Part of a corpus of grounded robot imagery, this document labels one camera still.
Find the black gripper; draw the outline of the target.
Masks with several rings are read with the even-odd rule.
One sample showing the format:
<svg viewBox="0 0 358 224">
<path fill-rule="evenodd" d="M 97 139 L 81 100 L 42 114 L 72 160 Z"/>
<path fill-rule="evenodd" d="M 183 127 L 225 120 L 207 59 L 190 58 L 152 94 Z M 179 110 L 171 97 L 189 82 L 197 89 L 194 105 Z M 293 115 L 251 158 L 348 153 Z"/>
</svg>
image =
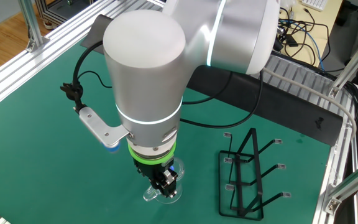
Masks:
<svg viewBox="0 0 358 224">
<path fill-rule="evenodd" d="M 178 174 L 170 168 L 173 165 L 173 157 L 157 164 L 146 164 L 146 162 L 139 162 L 134 159 L 137 172 L 142 176 L 147 176 L 152 187 L 158 190 L 165 198 L 176 196 Z"/>
</svg>

